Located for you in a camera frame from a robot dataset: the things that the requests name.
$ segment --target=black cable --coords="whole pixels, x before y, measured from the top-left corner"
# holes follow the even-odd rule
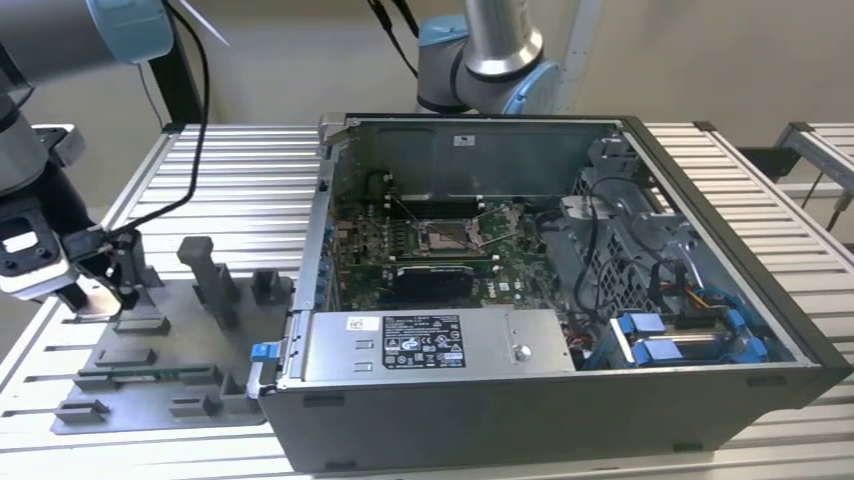
[[[402,20],[405,20],[405,24],[409,27],[409,31],[414,38],[420,36],[420,30],[417,28],[417,20],[414,20],[414,15],[412,15],[412,10],[409,9],[409,4],[405,3],[405,0],[390,0],[400,10],[400,15],[402,16]]]
[[[559,197],[548,197],[537,203],[531,203],[524,197],[512,197],[512,203],[521,205],[524,213],[539,214],[555,210],[561,211],[559,203],[563,196],[564,195]]]
[[[584,281],[584,277],[587,275],[587,272],[589,271],[589,266],[592,264],[592,256],[596,250],[596,241],[599,239],[599,214],[596,212],[596,206],[593,204],[592,197],[599,184],[607,181],[619,181],[619,182],[631,183],[635,186],[637,185],[637,182],[633,180],[629,180],[628,178],[603,177],[593,182],[593,184],[587,189],[587,194],[584,195],[587,199],[587,203],[589,204],[589,216],[591,216],[592,223],[589,227],[591,229],[589,242],[587,243],[587,251],[584,252],[584,262],[583,262],[584,266],[581,267],[581,271],[577,274],[577,278],[575,279],[575,285],[572,286],[572,299],[575,300],[575,304],[581,309],[581,311],[587,313],[587,315],[589,315],[591,318],[596,320],[599,320],[599,313],[596,312],[595,305],[593,305],[593,308],[591,308],[583,304],[580,299],[580,291],[581,291],[581,282]]]
[[[660,279],[661,266],[673,273],[673,282],[664,289],[661,289]],[[677,260],[661,260],[652,265],[652,269],[649,270],[649,285],[645,291],[649,300],[657,305],[663,313],[672,313],[669,306],[664,302],[664,293],[675,288],[676,294],[684,296],[684,289],[687,287],[685,274],[687,268]]]
[[[193,157],[193,161],[192,161],[192,173],[189,175],[189,187],[186,188],[186,194],[184,195],[184,197],[180,200],[177,200],[174,203],[170,203],[169,205],[166,205],[161,209],[150,212],[148,215],[137,218],[130,223],[128,223],[124,226],[121,226],[117,229],[114,229],[112,231],[112,233],[110,233],[113,238],[117,237],[118,235],[134,230],[140,225],[150,222],[154,218],[161,217],[166,213],[172,212],[177,208],[180,208],[184,205],[186,205],[189,200],[192,200],[193,195],[196,194],[196,186],[198,184],[198,165],[201,163],[201,151],[202,151],[202,148],[204,148],[204,138],[205,138],[205,135],[206,135],[208,123],[209,123],[209,119],[210,119],[210,68],[209,68],[209,64],[208,64],[208,54],[206,54],[206,51],[204,50],[204,44],[201,43],[201,38],[198,38],[198,34],[192,29],[192,26],[189,25],[189,22],[186,21],[184,16],[180,14],[180,12],[174,9],[174,7],[172,5],[169,5],[168,3],[165,3],[165,7],[169,10],[169,12],[172,13],[172,16],[174,17],[174,19],[178,21],[178,23],[184,26],[184,28],[189,32],[189,36],[192,37],[192,40],[193,40],[193,42],[196,44],[196,47],[198,48],[198,57],[201,59],[201,76],[202,76],[202,83],[204,83],[204,101],[202,101],[202,104],[201,104],[201,124],[198,125],[198,140],[197,140],[197,143],[196,143],[196,152],[194,152],[194,157]]]
[[[154,105],[154,100],[150,96],[150,90],[148,89],[148,80],[145,79],[145,72],[142,72],[142,66],[140,64],[136,65],[136,70],[138,71],[138,80],[142,84],[142,91],[145,92],[145,98],[148,99],[148,105],[150,106],[150,110],[154,112],[154,116],[157,117],[157,124],[160,125],[160,130],[162,131],[164,123],[162,116],[157,111],[157,106]]]
[[[559,231],[560,229],[545,230],[545,228],[543,228],[543,224],[548,222],[553,222],[560,218],[563,218],[561,209],[553,208],[551,210],[545,210],[544,212],[540,212],[533,216],[533,225],[536,225],[536,228],[539,228],[540,231]]]
[[[824,172],[820,172],[817,174],[817,177],[815,177],[815,181],[812,182],[812,186],[809,187],[809,191],[805,193],[805,198],[803,199],[803,203],[800,204],[800,208],[805,208],[805,204],[809,201],[809,198],[812,198],[812,192],[815,192],[815,187],[817,187],[817,182],[821,181],[821,178],[824,177]]]
[[[402,63],[405,63],[409,72],[412,72],[412,76],[417,78],[417,70],[409,63],[409,59],[405,58],[405,53],[402,52],[402,48],[400,47],[400,42],[397,42],[397,37],[393,32],[393,25],[390,24],[390,17],[388,16],[388,11],[385,10],[385,6],[380,0],[365,0],[368,2],[368,6],[370,7],[370,11],[373,12],[373,16],[378,21],[380,27],[385,31],[385,35],[388,35],[388,40],[390,40],[390,45],[394,47],[400,58],[402,59]]]
[[[29,102],[29,99],[31,98],[33,93],[35,93],[35,87],[29,87],[29,90],[26,90],[26,94],[21,97],[21,99],[14,104],[14,110],[19,110],[21,108],[23,108],[23,105],[26,105],[26,102]]]
[[[832,227],[836,226],[836,220],[839,220],[839,215],[841,215],[841,210],[835,210],[832,212],[832,216],[829,217],[829,223],[827,223],[827,228],[824,228],[824,230],[827,230],[828,232],[832,230]]]

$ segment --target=aluminum workbench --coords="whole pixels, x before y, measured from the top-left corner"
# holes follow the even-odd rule
[[[793,148],[843,191],[854,192],[854,124],[791,123],[776,145]]]
[[[716,132],[649,124],[735,232],[854,362],[854,258],[773,188]],[[116,226],[185,192],[196,128],[164,134],[105,225]],[[142,226],[149,263],[189,278],[180,239],[204,234],[234,275],[277,268],[296,277],[318,158],[310,127],[213,126],[192,203]],[[38,478],[277,478],[298,475],[268,425],[57,436],[50,410],[70,389],[104,323],[68,323],[49,300],[0,364],[0,474]],[[764,415],[713,453],[380,475],[386,479],[854,477],[854,378],[801,410]]]

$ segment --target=electronic component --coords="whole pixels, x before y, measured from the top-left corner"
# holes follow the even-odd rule
[[[805,364],[792,309],[773,311],[773,285],[748,281],[755,258],[720,242],[724,221],[685,197],[689,179],[633,120],[348,120],[346,149],[329,150],[344,152],[333,187],[313,203],[330,210],[312,218],[354,222],[360,233],[309,229],[288,360],[260,397],[288,454],[317,471],[483,463],[495,448],[511,462],[664,453],[685,442],[705,450],[848,374]],[[643,141],[616,145],[627,135]],[[373,170],[393,173],[389,201],[365,203],[349,192]],[[680,208],[656,209],[651,178],[685,197]],[[334,265],[328,284],[314,261]],[[318,303],[318,289],[336,298]],[[549,326],[527,336],[501,318]],[[601,398],[627,406],[591,409]],[[537,402],[545,417],[505,408]],[[484,411],[501,412],[488,431]],[[579,412],[589,428],[567,436]],[[416,446],[385,435],[424,414]],[[535,433],[524,442],[493,442],[520,425]],[[472,442],[491,445],[473,460]]]
[[[394,274],[390,301],[393,303],[453,303],[470,297],[472,286],[473,270],[469,267],[400,267]]]

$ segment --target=blue latch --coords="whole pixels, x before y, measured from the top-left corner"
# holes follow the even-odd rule
[[[667,333],[667,327],[657,313],[625,313],[617,319],[619,328],[625,335],[660,335]]]
[[[637,342],[631,348],[631,353],[640,367],[677,362],[684,358],[671,339]]]
[[[741,317],[741,314],[737,313],[737,310],[733,310],[729,308],[729,310],[725,312],[725,320],[727,323],[729,324],[729,327],[732,327],[732,330],[735,331],[735,333],[740,333],[740,331],[744,329],[745,324],[744,324],[744,317]]]
[[[272,363],[278,361],[278,345],[274,343],[256,343],[252,346],[252,362]]]
[[[749,337],[744,343],[744,350],[732,358],[735,363],[764,363],[768,361],[768,349],[756,337]]]

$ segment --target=warning label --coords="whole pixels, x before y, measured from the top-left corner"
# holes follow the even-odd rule
[[[465,367],[458,316],[382,317],[382,349],[388,369]]]

